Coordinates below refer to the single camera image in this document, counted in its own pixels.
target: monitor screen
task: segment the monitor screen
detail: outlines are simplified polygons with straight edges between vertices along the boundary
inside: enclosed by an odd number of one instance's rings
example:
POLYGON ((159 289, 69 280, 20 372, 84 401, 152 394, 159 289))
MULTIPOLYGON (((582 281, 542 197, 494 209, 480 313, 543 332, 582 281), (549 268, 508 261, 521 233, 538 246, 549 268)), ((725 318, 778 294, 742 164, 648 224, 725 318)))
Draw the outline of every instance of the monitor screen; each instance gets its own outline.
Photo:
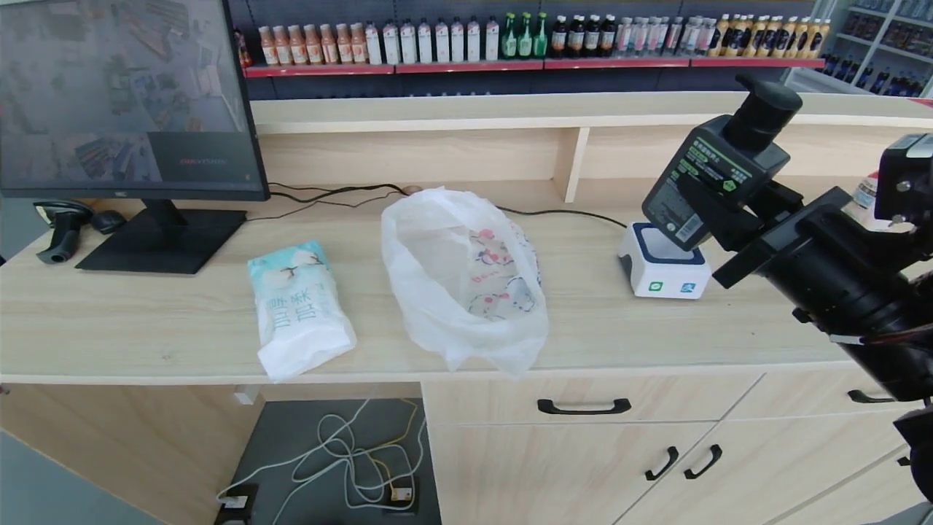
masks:
POLYGON ((268 198, 222 0, 0 0, 0 191, 268 198))

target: barcode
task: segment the barcode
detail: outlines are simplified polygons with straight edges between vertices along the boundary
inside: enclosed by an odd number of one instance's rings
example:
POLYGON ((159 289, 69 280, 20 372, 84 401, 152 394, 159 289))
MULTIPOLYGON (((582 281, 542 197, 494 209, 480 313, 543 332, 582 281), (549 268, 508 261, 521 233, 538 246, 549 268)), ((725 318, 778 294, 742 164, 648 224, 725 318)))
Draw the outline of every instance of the barcode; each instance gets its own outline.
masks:
POLYGON ((699 230, 702 227, 703 227, 703 221, 700 220, 699 215, 694 213, 693 217, 691 217, 687 221, 687 223, 684 224, 680 228, 680 230, 677 231, 677 235, 675 236, 682 242, 687 242, 687 239, 689 239, 693 234, 696 234, 697 230, 699 230))

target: payment qr scanner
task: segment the payment qr scanner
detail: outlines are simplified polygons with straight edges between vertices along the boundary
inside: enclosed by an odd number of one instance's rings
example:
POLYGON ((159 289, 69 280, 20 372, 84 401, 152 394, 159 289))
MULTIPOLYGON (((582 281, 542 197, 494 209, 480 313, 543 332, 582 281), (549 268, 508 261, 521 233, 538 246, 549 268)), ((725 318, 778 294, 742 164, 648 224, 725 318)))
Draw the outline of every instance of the payment qr scanner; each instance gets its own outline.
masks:
POLYGON ((619 258, 637 297, 699 299, 712 275, 699 248, 679 248, 650 222, 629 225, 619 258))

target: monitor stand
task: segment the monitor stand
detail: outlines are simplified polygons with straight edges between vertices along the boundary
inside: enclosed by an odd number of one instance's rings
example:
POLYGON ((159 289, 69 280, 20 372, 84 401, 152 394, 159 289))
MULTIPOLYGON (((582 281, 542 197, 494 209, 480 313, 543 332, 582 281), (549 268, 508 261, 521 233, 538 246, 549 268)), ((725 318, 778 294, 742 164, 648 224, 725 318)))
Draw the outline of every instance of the monitor stand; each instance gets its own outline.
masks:
POLYGON ((146 209, 76 268, 193 275, 246 220, 245 211, 178 209, 172 201, 152 199, 143 204, 146 209))

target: white plastic bag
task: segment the white plastic bag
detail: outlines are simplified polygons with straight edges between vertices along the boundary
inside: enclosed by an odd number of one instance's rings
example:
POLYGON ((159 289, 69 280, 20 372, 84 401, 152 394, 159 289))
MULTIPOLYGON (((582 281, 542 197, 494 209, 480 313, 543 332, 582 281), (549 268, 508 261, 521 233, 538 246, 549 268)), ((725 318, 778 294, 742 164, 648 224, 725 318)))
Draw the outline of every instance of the white plastic bag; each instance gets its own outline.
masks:
POLYGON ((383 261, 405 329, 453 371, 469 356, 519 376, 548 336, 537 256, 470 192, 424 190, 383 212, 383 261))
POLYGON ((259 361, 276 383, 356 346, 337 285, 317 241, 283 248, 247 265, 256 295, 259 361))

